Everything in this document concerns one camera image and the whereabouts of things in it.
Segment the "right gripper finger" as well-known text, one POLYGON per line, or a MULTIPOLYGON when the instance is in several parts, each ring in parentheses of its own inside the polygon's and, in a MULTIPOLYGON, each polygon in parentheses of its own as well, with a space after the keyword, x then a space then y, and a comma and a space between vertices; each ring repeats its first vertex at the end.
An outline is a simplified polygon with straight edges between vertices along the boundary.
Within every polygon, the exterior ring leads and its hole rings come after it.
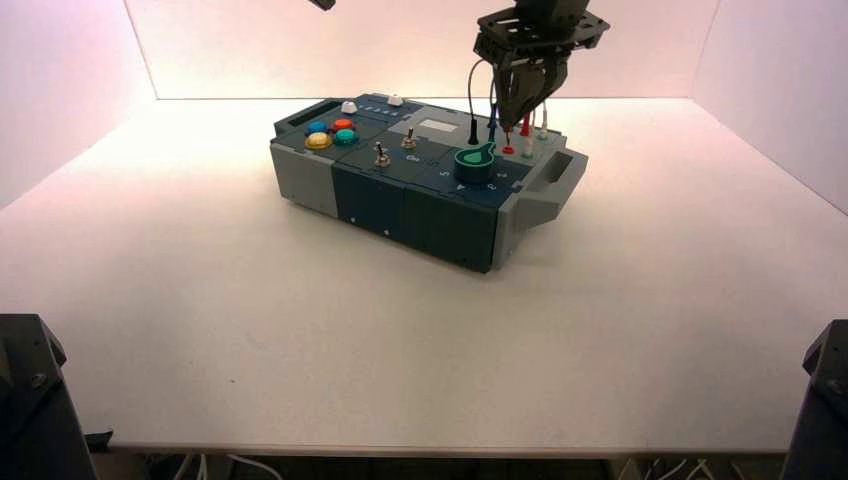
POLYGON ((495 67, 498 119, 503 130, 511 130, 527 114, 528 71, 526 63, 495 67))
POLYGON ((568 61, 568 58, 547 58, 513 63, 514 125, 564 84, 568 61))

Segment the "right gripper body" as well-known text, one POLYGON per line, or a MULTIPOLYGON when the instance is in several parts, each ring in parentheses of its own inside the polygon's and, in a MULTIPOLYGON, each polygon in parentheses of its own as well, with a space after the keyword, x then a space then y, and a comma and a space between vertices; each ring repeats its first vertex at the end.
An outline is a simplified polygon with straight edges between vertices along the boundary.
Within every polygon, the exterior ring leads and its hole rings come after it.
POLYGON ((567 58, 593 49, 611 25, 587 1, 516 1, 477 20, 473 51, 497 68, 567 58))

